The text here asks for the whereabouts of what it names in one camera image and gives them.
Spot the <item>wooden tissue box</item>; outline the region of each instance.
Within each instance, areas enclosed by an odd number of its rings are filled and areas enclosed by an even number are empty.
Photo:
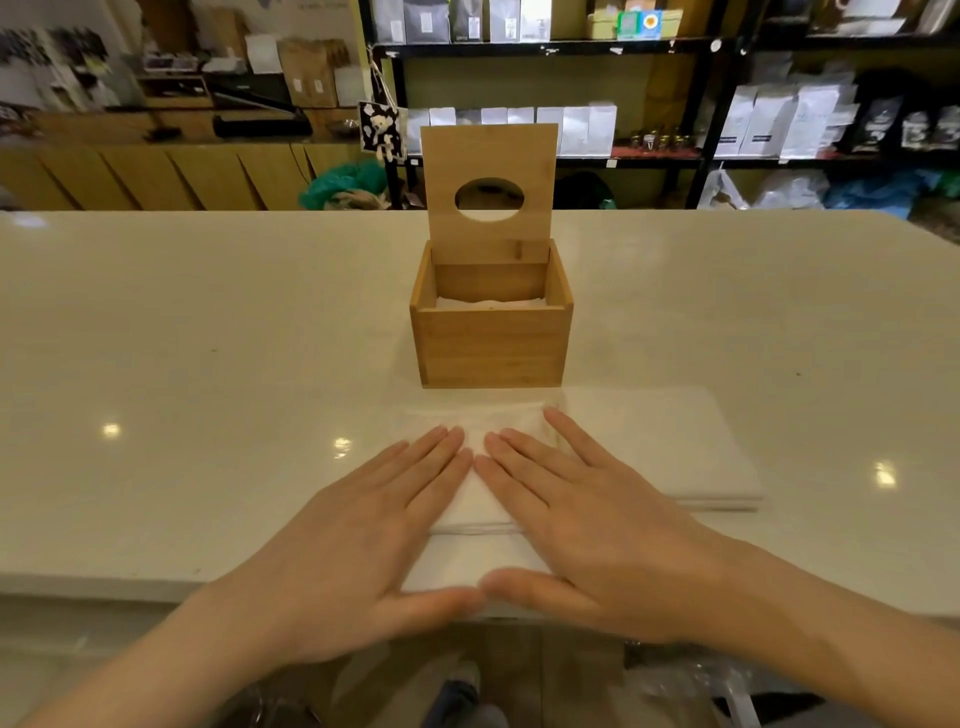
[[[557,128],[549,124],[424,127],[430,240],[410,299],[424,387],[556,387],[564,380],[573,296],[550,238]],[[523,192],[507,219],[481,222],[456,205],[476,180]],[[438,308],[437,299],[527,302]]]

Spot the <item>hand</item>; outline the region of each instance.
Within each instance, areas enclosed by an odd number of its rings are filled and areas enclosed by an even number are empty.
[[[550,617],[646,642],[703,641],[737,542],[696,522],[573,420],[544,417],[577,460],[511,429],[474,468],[556,574],[487,574],[480,588]]]
[[[270,542],[210,589],[242,610],[272,667],[330,660],[477,611],[473,588],[405,595],[400,586],[473,455],[464,431],[396,443],[322,489]]]

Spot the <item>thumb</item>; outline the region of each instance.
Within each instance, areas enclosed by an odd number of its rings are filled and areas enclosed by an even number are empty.
[[[381,602],[385,639],[439,629],[476,614],[483,605],[483,593],[473,587],[388,596]]]
[[[498,569],[480,579],[479,586],[488,596],[560,621],[592,627],[600,618],[599,604],[570,582],[548,573]]]

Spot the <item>open box lid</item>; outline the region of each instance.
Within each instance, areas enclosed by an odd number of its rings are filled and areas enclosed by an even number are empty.
[[[427,217],[435,253],[469,247],[482,255],[488,247],[492,253],[505,243],[518,242],[519,251],[530,248],[533,252],[541,245],[522,243],[545,245],[549,241],[557,167],[556,125],[424,127],[422,139]],[[523,204],[503,220],[467,217],[457,208],[457,192],[477,180],[512,182],[523,193]]]

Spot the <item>finger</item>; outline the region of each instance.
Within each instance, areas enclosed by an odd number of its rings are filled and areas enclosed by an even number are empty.
[[[393,443],[388,448],[384,448],[378,452],[359,468],[356,468],[348,473],[344,480],[359,480],[370,473],[376,473],[376,471],[383,467],[384,464],[389,463],[409,447],[410,443],[408,443],[406,440],[400,440],[398,443]]]
[[[520,524],[531,537],[538,538],[542,526],[550,516],[550,509],[533,491],[510,477],[491,457],[477,455],[473,458],[473,469],[490,488],[493,497],[507,509],[514,521]]]
[[[439,629],[476,614],[484,602],[483,593],[474,587],[389,595],[377,605],[380,639]]]
[[[424,533],[446,510],[473,466],[473,450],[463,448],[437,477],[414,496],[407,513],[414,527]]]
[[[544,466],[538,465],[514,450],[499,435],[488,432],[484,438],[484,445],[490,457],[496,460],[513,479],[519,480],[548,505],[556,502],[557,498],[570,486]]]
[[[464,431],[460,427],[451,429],[446,437],[430,450],[419,462],[414,463],[405,473],[401,473],[387,487],[404,506],[413,500],[417,493],[443,472],[464,443]]]
[[[599,623],[600,605],[568,581],[527,569],[491,571],[478,585],[487,596],[560,621],[585,627]]]
[[[419,463],[426,455],[433,450],[446,437],[448,430],[443,425],[438,425],[422,435],[410,444],[400,455],[393,460],[385,462],[379,469],[371,474],[371,482],[374,486],[389,483],[401,473],[409,470]]]
[[[556,407],[544,407],[543,418],[557,430],[580,459],[595,468],[619,462],[603,446]]]
[[[500,437],[521,455],[544,466],[554,475],[567,481],[573,481],[588,472],[587,468],[569,455],[542,443],[536,437],[508,427],[500,431]]]

